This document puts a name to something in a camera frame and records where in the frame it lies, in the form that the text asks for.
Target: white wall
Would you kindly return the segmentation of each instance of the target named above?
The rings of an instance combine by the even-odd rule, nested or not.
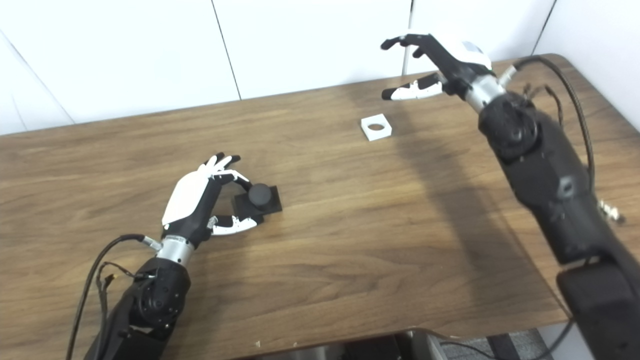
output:
[[[0,1],[0,29],[76,122],[239,98],[210,0]]]
[[[411,28],[471,41],[492,61],[531,55],[554,0],[413,0]],[[409,52],[407,74],[435,70]]]
[[[0,32],[0,135],[73,121]]]
[[[243,99],[399,76],[410,0],[213,0]]]
[[[567,58],[636,129],[639,13],[631,0],[557,0],[535,50]]]

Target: cable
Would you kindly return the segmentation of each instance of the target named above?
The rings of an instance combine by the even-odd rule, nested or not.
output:
[[[556,107],[558,109],[558,124],[560,125],[560,128],[564,128],[564,112],[562,109],[562,103],[560,102],[560,98],[558,97],[556,92],[553,89],[551,89],[550,86],[545,84],[543,86],[538,86],[537,88],[531,90],[531,84],[526,84],[523,90],[524,97],[531,101],[540,91],[542,91],[542,89],[546,90],[547,94],[553,97],[554,100],[556,101]]]
[[[71,360],[74,355],[74,347],[76,345],[76,336],[78,333],[78,328],[80,328],[80,320],[82,319],[82,312],[84,309],[84,303],[86,302],[87,295],[89,294],[89,288],[91,287],[91,280],[93,279],[93,275],[95,274],[96,269],[98,268],[98,264],[102,261],[102,258],[113,248],[115,245],[128,240],[138,240],[142,242],[145,239],[144,235],[141,234],[126,234],[121,235],[118,238],[111,241],[107,246],[104,247],[98,257],[93,262],[91,269],[89,270],[89,274],[86,277],[86,281],[84,282],[84,288],[82,294],[80,295],[80,302],[78,303],[78,308],[76,310],[76,317],[74,318],[73,326],[71,328],[71,336],[69,337],[69,344],[67,346],[67,356],[66,360]]]
[[[560,70],[560,68],[554,64],[551,60],[544,58],[542,56],[538,56],[538,55],[534,55],[534,56],[529,56],[527,58],[521,59],[516,61],[513,64],[513,67],[515,68],[516,71],[520,71],[522,70],[522,68],[524,68],[525,66],[531,64],[531,63],[542,63],[544,66],[548,67],[549,69],[551,69],[557,76],[558,78],[562,81],[564,87],[566,88],[566,91],[569,93],[569,97],[571,98],[571,101],[573,103],[573,106],[575,107],[575,112],[578,115],[578,122],[580,123],[580,130],[582,130],[582,138],[584,139],[584,147],[587,151],[587,165],[588,165],[588,173],[589,173],[589,188],[591,189],[591,192],[593,192],[594,188],[595,188],[595,164],[593,162],[593,146],[591,145],[591,137],[589,136],[589,129],[587,128],[587,122],[586,119],[584,118],[584,113],[582,112],[582,106],[580,105],[580,101],[578,100],[578,96],[575,93],[575,90],[573,89],[573,87],[571,86],[571,83],[569,83],[569,80],[566,78],[566,76],[563,74],[562,70]]]
[[[109,307],[107,305],[107,288],[109,287],[109,284],[111,284],[111,281],[114,279],[113,275],[110,275],[104,280],[104,283],[100,280],[102,269],[104,269],[104,267],[107,265],[117,267],[126,276],[132,278],[135,277],[134,274],[132,274],[124,267],[110,261],[103,262],[98,269],[98,273],[95,276],[95,284],[98,287],[98,298],[100,298],[100,332],[98,333],[98,338],[96,340],[94,360],[102,359],[102,353],[104,352],[102,347],[104,346],[104,342],[106,341],[107,314],[109,312]]]
[[[567,336],[567,334],[569,333],[569,331],[571,330],[571,328],[573,327],[573,325],[575,324],[575,320],[574,319],[569,319],[569,322],[566,324],[566,326],[564,327],[564,329],[562,330],[562,332],[560,333],[560,335],[558,335],[558,337],[556,338],[556,340],[551,344],[551,346],[546,349],[544,352],[542,352],[542,354],[534,357],[533,359],[528,359],[528,360],[542,360],[545,357],[551,355],[551,353],[553,353],[553,351],[556,351],[556,349],[558,348],[558,346],[560,345],[560,343],[564,340],[564,338]],[[504,359],[503,357],[495,357],[492,356],[490,354],[487,354],[486,352],[473,347],[471,345],[467,345],[467,344],[462,344],[462,343],[457,343],[454,341],[443,341],[440,343],[440,345],[456,345],[459,347],[463,347],[463,348],[467,348],[469,350],[473,350],[475,352],[477,352],[478,354],[486,357],[487,359],[493,359],[493,360],[515,360],[515,359]]]

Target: robotic arm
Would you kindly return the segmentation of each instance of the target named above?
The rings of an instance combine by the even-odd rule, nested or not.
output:
[[[234,234],[261,224],[262,215],[268,213],[254,209],[250,216],[211,216],[222,186],[231,182],[240,184],[249,199],[270,197],[270,193],[264,193],[270,191],[268,187],[253,186],[245,176],[227,168],[239,160],[239,156],[219,153],[178,181],[162,219],[162,242],[146,237],[142,241],[156,255],[135,273],[86,360],[160,358],[184,309],[191,286],[186,266],[192,253],[211,236]]]
[[[441,72],[427,78],[441,79],[445,93],[458,95],[479,114],[480,132],[557,261],[581,264],[561,272],[557,284],[596,359],[640,359],[640,265],[600,213],[593,178],[557,122],[505,89],[520,67],[548,60],[522,60],[498,80],[476,47],[411,33],[381,47],[398,43],[416,45],[413,56],[425,54]],[[385,92],[384,99],[395,100]]]

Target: white square block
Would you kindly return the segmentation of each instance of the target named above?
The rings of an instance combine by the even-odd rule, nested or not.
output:
[[[382,129],[372,130],[369,129],[370,125],[380,125],[382,126]],[[369,139],[370,142],[391,136],[391,125],[383,114],[377,114],[362,119],[360,121],[360,127],[362,127],[364,135],[367,135],[367,139]]]

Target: wood grain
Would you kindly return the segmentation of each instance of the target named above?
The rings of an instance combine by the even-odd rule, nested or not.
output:
[[[598,194],[628,218],[616,233],[640,254],[640,137],[564,59],[594,141]],[[500,63],[496,70],[511,63]],[[278,185],[284,211],[203,244],[164,359],[227,359],[405,329],[481,336],[560,322],[559,268],[513,198],[455,97],[385,102],[416,76],[369,81],[0,137],[0,352],[63,357],[81,286],[98,251],[122,233],[158,237],[176,181],[218,151],[254,182]],[[548,83],[532,66],[514,83]],[[555,114],[552,99],[536,104]],[[358,120],[384,113],[390,138],[368,142]],[[230,186],[218,212],[230,211]],[[151,253],[123,244],[131,270]],[[113,304],[128,285],[110,288]],[[77,358],[97,333],[97,296]]]

